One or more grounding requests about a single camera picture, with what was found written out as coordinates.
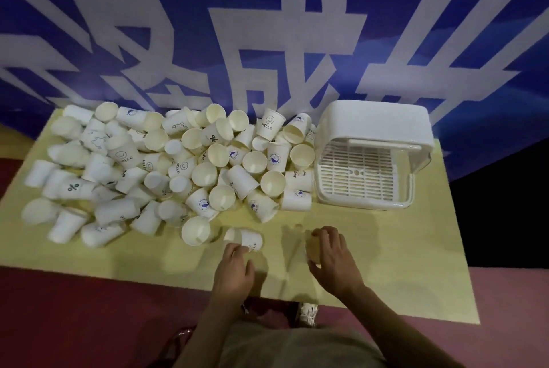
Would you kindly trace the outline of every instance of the left hand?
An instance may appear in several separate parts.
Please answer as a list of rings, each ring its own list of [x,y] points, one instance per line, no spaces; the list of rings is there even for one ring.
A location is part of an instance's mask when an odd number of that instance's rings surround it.
[[[217,266],[211,302],[238,311],[254,284],[255,267],[252,261],[244,264],[248,247],[227,244],[223,258]]]

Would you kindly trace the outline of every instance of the right hand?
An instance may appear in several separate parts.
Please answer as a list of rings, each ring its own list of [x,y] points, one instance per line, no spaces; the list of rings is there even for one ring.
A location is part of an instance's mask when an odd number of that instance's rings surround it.
[[[309,270],[328,293],[343,301],[364,285],[353,256],[347,249],[345,237],[332,226],[317,228],[311,235],[320,239],[321,267],[307,260]]]

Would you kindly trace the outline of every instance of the yellow table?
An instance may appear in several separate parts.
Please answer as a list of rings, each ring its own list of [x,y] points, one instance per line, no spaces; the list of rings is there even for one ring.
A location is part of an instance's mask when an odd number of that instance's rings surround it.
[[[50,225],[26,226],[23,206],[39,197],[23,185],[35,159],[60,139],[49,124],[32,147],[0,203],[0,264],[166,286],[211,289],[222,240],[189,247],[175,227],[157,236],[128,232],[105,248],[88,249],[47,241]],[[212,221],[215,229],[244,226],[264,235],[264,247],[250,253],[258,271],[253,293],[287,301],[342,306],[309,273],[303,233],[330,225],[345,234],[367,285],[399,314],[479,323],[440,147],[416,176],[415,201],[405,210],[383,212],[314,203],[311,212],[279,212],[260,224],[243,206]]]

